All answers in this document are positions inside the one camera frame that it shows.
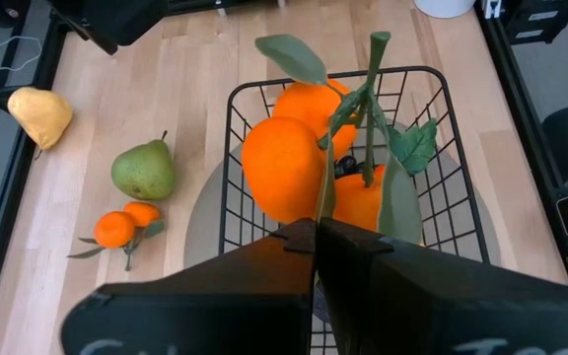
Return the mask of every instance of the white cable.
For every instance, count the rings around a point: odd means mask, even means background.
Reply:
[[[19,68],[11,68],[11,67],[0,67],[0,70],[10,70],[10,71],[19,71],[21,69],[23,69],[26,65],[34,62],[35,60],[40,58],[40,54],[43,52],[43,48],[40,45],[40,40],[38,40],[38,38],[33,37],[33,36],[27,36],[27,35],[13,35],[10,38],[6,39],[5,41],[0,43],[0,46],[8,44],[11,40],[13,39],[27,39],[27,40],[32,40],[36,42],[36,45],[38,45],[38,54],[35,57],[32,57],[28,60],[26,60]]]

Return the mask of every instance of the wire basket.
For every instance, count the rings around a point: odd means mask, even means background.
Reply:
[[[367,72],[330,75],[350,88],[358,88]],[[267,236],[279,228],[260,211],[251,197],[241,163],[242,143],[251,128],[270,117],[275,101],[292,83],[290,79],[241,85],[230,94],[227,109],[225,157],[221,201],[219,253],[231,251]],[[470,182],[448,84],[429,67],[382,69],[376,96],[387,123],[398,130],[436,119],[436,155],[427,169],[413,177],[422,211],[427,248],[438,249],[489,263],[477,203]],[[365,157],[364,127],[359,129],[350,154]],[[384,162],[387,148],[375,130],[374,159]],[[311,354],[337,354],[330,325],[314,317]]]

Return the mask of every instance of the yellow pear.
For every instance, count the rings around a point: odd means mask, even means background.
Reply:
[[[71,106],[48,90],[25,87],[8,100],[8,111],[40,149],[51,148],[71,121]]]

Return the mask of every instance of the orange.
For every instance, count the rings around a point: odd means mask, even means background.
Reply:
[[[378,232],[378,217],[383,202],[384,166],[374,171],[374,183],[365,187],[362,174],[338,178],[334,182],[336,205],[332,218],[369,231]]]
[[[265,119],[248,134],[242,159],[251,195],[267,216],[281,223],[315,216],[325,152],[301,120]]]
[[[94,237],[102,247],[123,247],[135,237],[135,222],[124,212],[108,212],[96,224]]]
[[[148,225],[161,218],[161,212],[157,206],[144,202],[128,202],[123,211],[133,219],[135,227],[148,227]]]
[[[328,82],[342,94],[350,92],[336,80],[329,79]],[[277,99],[273,116],[301,119],[313,130],[316,139],[320,139],[327,133],[329,119],[339,104],[341,98],[327,86],[293,83]],[[345,155],[355,137],[353,125],[344,125],[333,134],[335,159]]]

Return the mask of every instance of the black wire basket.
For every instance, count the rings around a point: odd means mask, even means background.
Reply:
[[[365,71],[339,73],[330,78],[358,88]],[[227,107],[225,157],[221,201],[219,253],[248,245],[279,228],[262,213],[251,197],[243,175],[242,144],[251,128],[270,117],[275,101],[293,81],[270,80],[241,85],[230,94]],[[376,96],[388,125],[405,130],[436,119],[436,155],[427,169],[413,177],[422,211],[423,237],[427,248],[438,249],[489,263],[477,202],[470,182],[462,141],[444,76],[429,67],[382,69]],[[357,134],[350,155],[365,156],[365,134]],[[387,154],[383,137],[375,132],[375,161]],[[311,354],[337,354],[330,324],[313,319]]]

